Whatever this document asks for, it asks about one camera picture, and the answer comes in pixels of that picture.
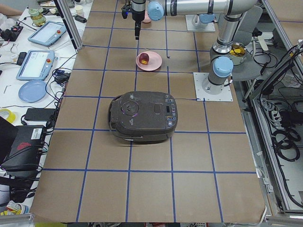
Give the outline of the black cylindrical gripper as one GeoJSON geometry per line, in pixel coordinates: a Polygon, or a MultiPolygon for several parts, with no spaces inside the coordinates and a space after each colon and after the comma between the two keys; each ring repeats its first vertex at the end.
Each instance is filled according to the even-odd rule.
{"type": "Polygon", "coordinates": [[[131,1],[132,19],[135,21],[135,39],[139,40],[141,31],[141,22],[145,18],[145,0],[131,1]]]}

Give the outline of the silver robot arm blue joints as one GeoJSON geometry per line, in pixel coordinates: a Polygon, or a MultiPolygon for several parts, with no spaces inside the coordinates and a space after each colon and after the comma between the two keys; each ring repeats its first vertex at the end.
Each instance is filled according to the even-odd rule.
{"type": "Polygon", "coordinates": [[[232,48],[242,14],[256,3],[255,0],[151,0],[147,9],[153,21],[161,20],[163,16],[224,14],[223,26],[210,52],[212,71],[202,82],[205,92],[217,95],[232,73],[232,61],[226,55],[232,48]]]}

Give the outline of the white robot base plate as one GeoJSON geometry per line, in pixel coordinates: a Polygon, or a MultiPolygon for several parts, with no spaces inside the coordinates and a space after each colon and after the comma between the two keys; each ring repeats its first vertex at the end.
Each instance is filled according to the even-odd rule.
{"type": "Polygon", "coordinates": [[[226,78],[223,85],[213,85],[208,80],[209,73],[194,72],[196,99],[198,101],[232,102],[230,83],[226,78]]]}

